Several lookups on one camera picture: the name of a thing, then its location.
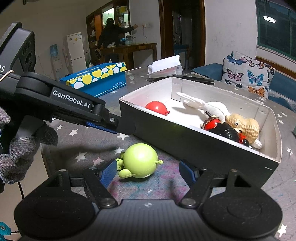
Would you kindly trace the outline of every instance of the cardboard box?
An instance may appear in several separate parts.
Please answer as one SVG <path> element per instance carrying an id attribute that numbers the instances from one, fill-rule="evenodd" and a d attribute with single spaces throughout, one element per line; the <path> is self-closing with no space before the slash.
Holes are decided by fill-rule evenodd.
<path id="1" fill-rule="evenodd" d="M 219 101 L 230 113 L 254 118 L 260 125 L 260 151 L 200 128 L 206 119 L 202 110 L 185 105 L 176 92 L 205 102 Z M 167 116 L 145 109 L 150 101 L 161 101 Z M 135 90 L 119 100 L 122 117 L 132 117 L 135 135 L 195 166 L 227 174 L 237 169 L 259 187 L 281 162 L 281 135 L 273 110 L 236 93 L 198 82 L 170 77 Z"/>
<path id="2" fill-rule="evenodd" d="M 94 97 L 126 85 L 126 64 L 107 63 L 88 68 L 60 79 L 60 82 Z"/>

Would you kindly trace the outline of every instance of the gray knit glove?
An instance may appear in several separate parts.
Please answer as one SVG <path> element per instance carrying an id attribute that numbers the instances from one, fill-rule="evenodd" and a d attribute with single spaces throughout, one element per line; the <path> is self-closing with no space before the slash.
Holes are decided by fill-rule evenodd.
<path id="1" fill-rule="evenodd" d="M 0 107 L 0 130 L 10 122 L 9 115 Z M 40 143 L 57 145 L 56 131 L 44 123 L 34 136 L 12 139 L 9 154 L 0 155 L 0 178 L 4 183 L 13 184 L 24 179 Z"/>

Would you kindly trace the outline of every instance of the teal connector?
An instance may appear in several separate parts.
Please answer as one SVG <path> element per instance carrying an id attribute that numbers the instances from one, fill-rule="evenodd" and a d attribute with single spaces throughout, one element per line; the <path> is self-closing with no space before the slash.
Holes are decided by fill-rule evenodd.
<path id="1" fill-rule="evenodd" d="M 0 241 L 6 241 L 4 235 L 11 235 L 11 229 L 5 223 L 0 222 Z"/>

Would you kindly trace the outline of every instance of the blue tissue box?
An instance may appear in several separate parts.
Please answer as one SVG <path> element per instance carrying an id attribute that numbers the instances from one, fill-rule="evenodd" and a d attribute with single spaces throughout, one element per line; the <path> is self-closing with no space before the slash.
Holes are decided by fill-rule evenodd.
<path id="1" fill-rule="evenodd" d="M 107 63 L 88 68 L 60 79 L 60 82 L 94 97 L 126 85 L 126 64 Z"/>

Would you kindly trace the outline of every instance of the green turtle toy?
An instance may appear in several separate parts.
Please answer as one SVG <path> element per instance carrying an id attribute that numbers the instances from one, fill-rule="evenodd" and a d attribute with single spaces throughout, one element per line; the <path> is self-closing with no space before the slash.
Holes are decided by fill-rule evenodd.
<path id="1" fill-rule="evenodd" d="M 138 143 L 130 146 L 116 159 L 120 178 L 144 178 L 150 176 L 156 169 L 156 164 L 163 164 L 158 160 L 156 151 L 149 145 Z"/>

